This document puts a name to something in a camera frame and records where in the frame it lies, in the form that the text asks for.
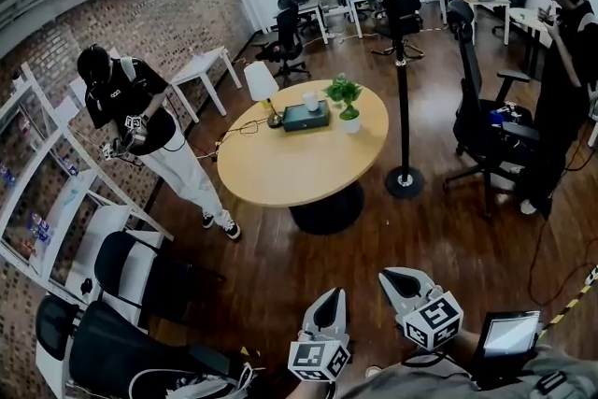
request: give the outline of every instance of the black t-shirt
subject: black t-shirt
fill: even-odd
[[[124,122],[127,116],[141,115],[151,102],[151,97],[166,90],[168,83],[145,62],[133,59],[136,78],[131,81],[121,66],[112,59],[112,76],[107,84],[87,89],[85,104],[95,128],[102,128],[110,121],[116,122],[121,138],[127,133]],[[172,116],[162,107],[148,122],[148,139],[141,147],[131,149],[134,155],[147,155],[163,147],[175,134],[177,127]]]
[[[577,136],[578,126],[588,115],[588,85],[593,88],[598,79],[598,24],[586,23],[581,30],[579,26],[589,13],[593,13],[593,10],[590,2],[586,1],[574,10],[562,11],[558,18],[559,32],[571,55],[581,87],[571,83],[556,42],[552,42],[546,57],[534,119],[541,131],[568,130],[570,126],[575,130],[571,134]]]

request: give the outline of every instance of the person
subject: person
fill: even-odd
[[[141,117],[141,132],[147,132],[145,142],[134,144],[128,152],[162,177],[178,196],[202,208],[204,228],[216,222],[238,241],[240,227],[222,208],[178,122],[162,107],[168,83],[142,60],[110,58],[96,44],[79,55],[77,68],[87,85],[85,104],[93,126],[108,126],[115,150],[122,149],[125,138],[131,136],[131,129],[125,125],[127,117]]]
[[[552,192],[565,168],[566,153],[588,116],[588,86],[594,88],[598,78],[598,22],[590,2],[553,1],[560,6],[556,18],[550,7],[538,9],[538,19],[552,38],[534,116],[540,142],[531,163],[521,171],[515,190],[523,214],[539,210],[546,218]]]
[[[401,364],[380,370],[370,367],[366,381],[344,395],[341,399],[581,399],[595,397],[598,389],[598,365],[596,362],[580,361],[565,356],[546,346],[535,348],[537,355],[522,368],[519,378],[508,385],[481,391],[470,378],[474,353],[479,335],[460,331],[443,359],[428,367],[407,367]],[[436,356],[419,356],[412,360],[428,363]],[[554,373],[564,373],[564,381],[548,381],[555,389],[543,394],[538,381]],[[287,399],[324,399],[328,393],[325,382],[301,382]]]

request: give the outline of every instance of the wooden floor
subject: wooden floor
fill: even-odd
[[[424,5],[422,16],[425,28],[442,26],[437,4]],[[518,33],[511,33],[508,47],[491,33],[499,23],[480,12],[477,55],[485,80],[482,96],[487,98],[500,88],[495,72],[519,69],[524,52]],[[334,30],[342,28],[339,24]],[[365,32],[371,30],[371,25],[364,27]],[[350,26],[342,35],[352,34]],[[390,114],[386,146],[361,180],[363,214],[338,235],[311,236],[297,229],[288,209],[264,209],[234,198],[218,179],[216,165],[203,161],[222,202],[242,226],[243,241],[227,241],[217,227],[205,232],[200,209],[162,187],[151,214],[175,235],[173,254],[217,269],[228,281],[210,289],[205,301],[195,307],[193,327],[159,321],[151,328],[153,335],[176,345],[199,341],[223,350],[251,347],[272,369],[286,364],[305,309],[320,294],[340,286],[348,295],[349,333],[355,340],[351,371],[357,377],[369,364],[387,366],[412,350],[394,329],[393,311],[377,284],[377,273],[385,266],[424,270],[455,295],[465,311],[465,327],[475,332],[488,311],[536,308],[526,290],[542,219],[522,216],[516,205],[507,204],[495,209],[492,221],[484,221],[481,178],[456,183],[443,193],[442,178],[471,164],[455,155],[452,134],[461,100],[461,59],[447,30],[421,32],[412,41],[426,51],[423,60],[407,68],[411,162],[426,178],[424,192],[400,201],[384,188],[386,173],[401,158],[397,81],[393,58],[374,56],[370,49],[386,48],[389,41],[366,37],[341,43],[339,37],[328,47],[321,40],[311,43],[304,57],[313,79],[345,72],[377,93]],[[246,52],[248,60],[254,53],[255,49]],[[237,71],[242,71],[241,64]],[[509,99],[534,109],[538,93],[537,82],[514,85]],[[204,150],[211,150],[219,135],[251,105],[247,88],[236,90],[229,78],[220,86],[219,96],[228,116],[221,117],[210,104],[190,136]],[[589,153],[583,145],[576,164]],[[567,175],[554,196],[534,272],[534,294],[539,300],[553,295],[568,273],[584,262],[585,245],[598,236],[597,177],[598,159],[592,159],[582,172]],[[589,256],[598,261],[598,244],[592,245]],[[587,271],[575,274],[563,294],[543,309],[543,320],[551,319],[578,292]],[[547,335],[547,342],[581,358],[598,358],[595,314],[596,291],[591,291]]]

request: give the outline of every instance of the black coat stand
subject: black coat stand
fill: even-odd
[[[423,190],[424,178],[421,172],[409,165],[409,99],[407,93],[407,72],[404,58],[403,34],[398,0],[383,0],[386,8],[392,42],[396,47],[396,72],[399,83],[399,108],[401,111],[402,164],[393,168],[386,177],[385,185],[395,198],[414,198]]]

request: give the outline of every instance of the potted plant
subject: potted plant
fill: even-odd
[[[340,120],[345,131],[348,134],[359,132],[362,119],[359,116],[359,110],[353,106],[353,102],[362,94],[362,87],[348,80],[345,74],[339,74],[333,80],[332,85],[324,89],[324,93],[333,102],[343,102],[345,104],[345,109],[340,114]]]

